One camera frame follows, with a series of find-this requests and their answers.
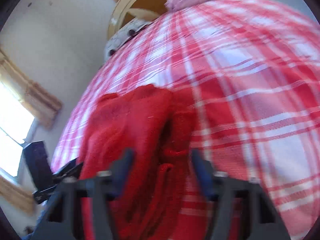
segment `bed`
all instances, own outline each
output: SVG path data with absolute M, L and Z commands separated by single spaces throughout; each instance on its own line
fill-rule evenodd
M 197 111 L 190 147 L 231 177 L 259 179 L 291 238 L 302 239 L 320 214 L 320 27 L 271 0 L 213 0 L 174 13 L 166 0 L 146 1 L 117 3 L 108 37 L 134 17 L 154 22 L 93 78 L 52 169 L 78 156 L 100 96 L 150 83 L 185 89 Z M 210 208 L 190 175 L 171 239 L 200 239 Z

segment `headboard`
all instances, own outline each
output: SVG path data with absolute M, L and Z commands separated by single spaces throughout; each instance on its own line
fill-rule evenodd
M 135 17 L 148 21 L 155 20 L 167 12 L 164 6 L 166 1 L 167 0 L 119 0 L 109 22 L 108 39 Z

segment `window pane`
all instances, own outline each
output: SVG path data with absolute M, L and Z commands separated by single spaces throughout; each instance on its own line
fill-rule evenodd
M 22 147 L 0 130 L 0 167 L 11 176 L 18 173 Z
M 33 115 L 0 83 L 0 127 L 18 143 L 24 143 Z

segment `red and white plaid blanket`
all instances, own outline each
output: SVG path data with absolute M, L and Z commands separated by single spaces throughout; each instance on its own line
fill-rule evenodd
M 94 77 L 56 148 L 56 171 L 78 156 L 103 94 L 153 83 L 193 95 L 198 147 L 217 170 L 259 178 L 292 239 L 320 214 L 320 27 L 270 0 L 214 0 L 167 13 Z M 172 239 L 201 239 L 211 206 L 187 179 Z

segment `wooden headboard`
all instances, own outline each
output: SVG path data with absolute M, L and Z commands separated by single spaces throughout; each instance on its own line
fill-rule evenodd
M 148 21 L 155 20 L 167 12 L 164 6 L 166 1 L 167 0 L 119 0 L 109 22 L 108 39 L 135 17 Z

